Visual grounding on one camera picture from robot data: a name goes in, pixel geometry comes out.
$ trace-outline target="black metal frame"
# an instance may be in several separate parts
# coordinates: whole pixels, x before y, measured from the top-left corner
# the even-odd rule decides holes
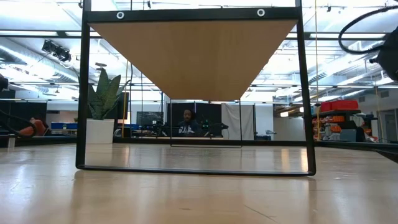
[[[315,175],[315,149],[312,133],[312,117],[310,109],[310,95],[308,90],[307,63],[305,58],[305,36],[303,28],[302,0],[296,0],[296,7],[262,7],[262,8],[234,8],[234,9],[184,9],[184,10],[153,10],[153,11],[110,11],[91,12],[91,0],[83,1],[83,15],[81,22],[81,59],[80,59],[80,95],[78,111],[78,136],[76,145],[76,168],[86,170],[109,170],[131,172],[156,172],[170,174],[209,174],[209,175],[255,175],[255,176],[309,176]],[[258,10],[264,10],[263,16],[258,15]],[[117,13],[123,13],[122,19],[116,17]],[[126,167],[105,167],[85,165],[86,153],[86,118],[88,102],[88,61],[90,56],[90,27],[96,22],[170,22],[170,21],[264,21],[264,20],[296,20],[298,60],[300,64],[300,77],[304,107],[305,144],[307,147],[307,172],[240,172],[221,170],[181,170],[181,169],[134,169]],[[194,144],[206,144],[205,142],[190,141]],[[276,145],[280,142],[267,142],[265,145]]]

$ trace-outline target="ceiling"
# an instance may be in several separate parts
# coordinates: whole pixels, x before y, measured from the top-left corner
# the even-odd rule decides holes
[[[80,39],[63,39],[58,35],[64,31],[78,31],[81,29],[81,9],[79,0],[0,0],[0,73],[14,82],[10,86],[14,90],[49,93],[42,97],[75,99],[78,97],[76,74],[80,66]],[[219,8],[219,7],[280,7],[294,6],[294,0],[157,0],[147,1],[130,0],[95,0],[94,11],[110,10],[157,10],[157,9],[189,9],[189,8]],[[317,84],[317,90],[311,87],[310,95],[315,100],[330,100],[333,97],[351,97],[361,94],[372,85],[387,85],[394,88],[394,84],[376,64],[366,61],[375,55],[347,55],[337,42],[337,32],[347,23],[358,16],[384,7],[397,4],[393,0],[318,0],[317,16],[315,17],[315,0],[303,0],[303,21],[305,32],[314,33],[316,30],[320,40],[308,39],[305,42],[307,54],[308,80],[311,86]],[[357,32],[355,40],[344,41],[345,45],[353,48],[365,49],[380,40],[366,39],[369,35],[383,36],[383,33],[393,31],[398,23],[398,10],[378,14],[361,21],[353,26],[349,32]],[[50,31],[54,37],[40,37]],[[34,38],[18,37],[22,31],[24,35],[33,35]],[[289,35],[294,36],[294,28]],[[70,49],[72,61],[60,63],[55,57],[46,55],[42,51],[45,40],[52,40],[57,45]],[[19,57],[25,63],[2,63],[5,55]],[[98,81],[98,66],[95,63],[104,63],[111,77],[122,75],[122,82],[133,76],[133,90],[145,90],[144,100],[159,100],[159,89],[133,65],[117,52],[107,41],[91,39],[90,42],[90,82]],[[300,103],[300,75],[297,41],[287,39],[253,81],[252,87],[242,96],[242,101],[252,102],[295,102]]]

